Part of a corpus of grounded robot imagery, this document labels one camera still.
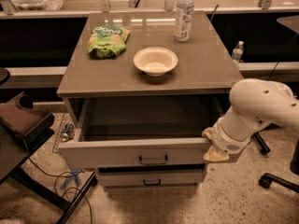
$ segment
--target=speckled floor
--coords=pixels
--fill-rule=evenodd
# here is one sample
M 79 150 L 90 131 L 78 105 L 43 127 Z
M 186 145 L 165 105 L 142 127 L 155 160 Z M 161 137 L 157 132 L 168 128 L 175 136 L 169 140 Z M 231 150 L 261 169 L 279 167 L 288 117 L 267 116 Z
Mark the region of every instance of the speckled floor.
M 64 158 L 55 148 L 64 113 L 55 113 L 55 135 L 33 155 L 32 160 L 51 175 L 68 171 Z M 265 173 L 279 175 L 299 184 L 299 176 L 290 171 L 290 161 L 298 138 L 280 128 L 260 132 L 272 149 L 269 157 L 260 153 L 254 141 L 237 163 L 209 164 L 205 181 L 198 189 L 145 188 L 104 191 L 96 186 L 89 190 L 95 224 L 223 224 L 223 223 L 299 223 L 299 194 L 273 184 L 270 189 L 258 185 Z M 55 177 L 38 171 L 31 162 L 23 169 L 35 180 L 54 189 Z M 90 173 L 80 175 L 84 180 Z M 60 189 L 63 180 L 56 187 Z M 32 191 L 9 178 L 0 186 L 0 219 L 21 217 L 27 224 L 56 223 L 62 211 Z M 90 209 L 82 200 L 67 223 L 91 223 Z

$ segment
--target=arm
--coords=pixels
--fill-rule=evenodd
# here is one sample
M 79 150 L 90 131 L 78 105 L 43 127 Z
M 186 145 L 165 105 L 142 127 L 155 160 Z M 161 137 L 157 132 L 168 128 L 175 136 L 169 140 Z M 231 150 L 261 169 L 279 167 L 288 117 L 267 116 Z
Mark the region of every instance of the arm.
M 213 128 L 203 131 L 213 146 L 205 155 L 207 161 L 225 161 L 251 141 L 254 133 L 270 123 L 299 135 L 299 102 L 291 89 L 278 82 L 244 79 L 230 92 L 231 107 Z

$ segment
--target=chair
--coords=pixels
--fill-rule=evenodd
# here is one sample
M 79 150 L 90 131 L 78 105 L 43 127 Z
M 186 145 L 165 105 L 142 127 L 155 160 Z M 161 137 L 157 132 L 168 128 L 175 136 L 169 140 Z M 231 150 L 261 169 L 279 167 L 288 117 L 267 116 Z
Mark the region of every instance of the chair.
M 256 138 L 256 140 L 258 141 L 260 146 L 262 147 L 261 153 L 263 155 L 266 155 L 268 152 L 270 152 L 270 148 L 267 146 L 267 144 L 264 142 L 264 140 L 258 133 L 255 133 L 254 137 Z M 295 173 L 296 175 L 299 175 L 299 141 L 297 143 L 296 149 L 292 156 L 290 169 L 293 173 Z M 269 173 L 265 173 L 261 176 L 261 178 L 259 180 L 259 185 L 265 189 L 269 189 L 272 182 L 280 184 L 281 186 L 283 186 L 287 189 L 290 189 L 290 190 L 293 190 L 293 191 L 299 193 L 298 185 L 296 185 L 290 181 L 287 181 L 283 178 L 280 178 L 276 175 L 271 175 Z

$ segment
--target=black table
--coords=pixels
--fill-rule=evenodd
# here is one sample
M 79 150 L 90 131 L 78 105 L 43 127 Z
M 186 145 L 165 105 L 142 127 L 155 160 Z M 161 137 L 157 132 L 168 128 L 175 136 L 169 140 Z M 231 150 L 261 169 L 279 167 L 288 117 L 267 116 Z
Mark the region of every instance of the black table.
M 23 171 L 21 165 L 28 160 L 30 156 L 33 155 L 53 134 L 54 131 L 52 129 L 45 130 L 45 132 L 37 137 L 35 147 L 31 151 L 27 152 L 24 148 L 16 144 L 3 126 L 0 125 L 0 185 L 9 177 L 15 179 L 26 188 L 62 209 L 64 214 L 57 223 L 65 223 L 90 186 L 96 183 L 96 178 L 93 173 L 84 184 L 79 194 L 77 194 L 72 202 L 69 202 L 57 195 L 55 192 L 52 192 L 34 181 L 33 178 Z

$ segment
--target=small bottle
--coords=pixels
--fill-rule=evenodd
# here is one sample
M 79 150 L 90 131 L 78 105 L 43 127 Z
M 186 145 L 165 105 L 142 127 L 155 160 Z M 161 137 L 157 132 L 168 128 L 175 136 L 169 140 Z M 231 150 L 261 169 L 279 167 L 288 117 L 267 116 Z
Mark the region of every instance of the small bottle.
M 244 42 L 239 41 L 238 44 L 235 46 L 232 52 L 232 58 L 236 66 L 239 65 L 240 59 L 244 52 Z
M 187 41 L 191 35 L 194 0 L 178 0 L 175 25 L 175 39 Z

